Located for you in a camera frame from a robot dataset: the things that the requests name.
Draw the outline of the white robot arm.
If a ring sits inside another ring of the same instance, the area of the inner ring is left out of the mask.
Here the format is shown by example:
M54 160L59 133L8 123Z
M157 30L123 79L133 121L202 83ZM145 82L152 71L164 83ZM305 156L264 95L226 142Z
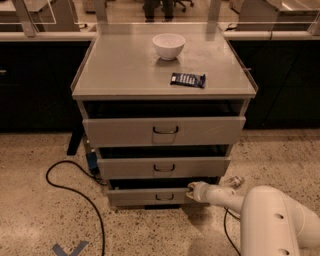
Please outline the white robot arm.
M240 215L241 256L300 256L320 246L318 215L270 186L256 186L238 196L231 187L206 182L189 184L187 196Z

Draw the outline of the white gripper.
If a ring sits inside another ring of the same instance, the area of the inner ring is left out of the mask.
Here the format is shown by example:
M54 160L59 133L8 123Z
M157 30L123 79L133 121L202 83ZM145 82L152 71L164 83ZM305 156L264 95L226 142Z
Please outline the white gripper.
M197 202L207 202L206 192L210 185L205 182L191 182L187 185L189 189L193 189L193 192L186 192L186 196Z

